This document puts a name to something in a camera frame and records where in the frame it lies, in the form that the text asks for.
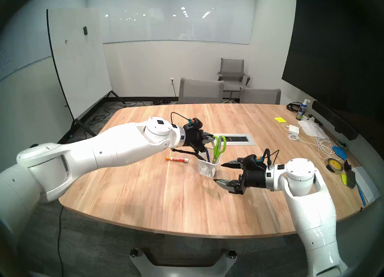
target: green scissors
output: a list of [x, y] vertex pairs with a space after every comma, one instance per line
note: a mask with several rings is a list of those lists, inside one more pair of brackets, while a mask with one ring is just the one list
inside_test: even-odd
[[[224, 153], [225, 148], [226, 148], [226, 139], [225, 136], [220, 135], [220, 136], [213, 136], [214, 139], [216, 140], [216, 145], [213, 143], [213, 161], [212, 163], [216, 163], [217, 159], [219, 158], [220, 154]], [[221, 149], [221, 139], [223, 139], [223, 149]]]

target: soundbar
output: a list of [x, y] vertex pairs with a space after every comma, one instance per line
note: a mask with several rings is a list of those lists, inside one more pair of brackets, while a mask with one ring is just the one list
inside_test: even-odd
[[335, 131], [342, 133], [350, 141], [357, 138], [358, 132], [347, 122], [345, 122], [337, 113], [315, 100], [312, 109], [318, 112], [329, 123], [335, 126]]

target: white power adapter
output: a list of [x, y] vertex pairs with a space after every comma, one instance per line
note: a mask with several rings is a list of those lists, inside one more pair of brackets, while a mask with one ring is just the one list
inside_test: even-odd
[[297, 126], [290, 125], [289, 126], [289, 133], [293, 133], [293, 134], [298, 136], [300, 133], [300, 129]]

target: pen holder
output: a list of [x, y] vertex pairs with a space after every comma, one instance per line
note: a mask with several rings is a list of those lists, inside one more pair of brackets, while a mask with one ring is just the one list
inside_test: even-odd
[[[207, 151], [208, 151], [209, 159], [210, 159], [210, 161], [212, 161], [213, 160], [213, 149], [207, 148]], [[204, 153], [199, 152], [199, 155], [202, 158], [204, 158], [205, 160], [207, 160], [207, 153], [206, 152], [204, 152]], [[222, 154], [220, 154], [219, 158], [216, 160], [215, 163], [203, 161], [200, 159], [197, 160], [197, 164], [199, 166], [199, 174], [202, 176], [206, 176], [206, 177], [213, 179], [213, 177], [215, 176], [215, 173], [216, 173], [216, 169], [220, 165], [221, 156], [222, 156]]]

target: sticky note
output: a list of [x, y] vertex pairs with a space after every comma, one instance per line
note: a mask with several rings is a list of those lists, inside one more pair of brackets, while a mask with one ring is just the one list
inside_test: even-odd
[[347, 176], [344, 174], [341, 174], [341, 180], [343, 181], [344, 185], [347, 185]]
[[279, 123], [284, 123], [284, 122], [286, 122], [283, 118], [281, 118], [281, 117], [277, 117], [277, 118], [275, 118], [275, 120], [276, 121], [279, 121]]

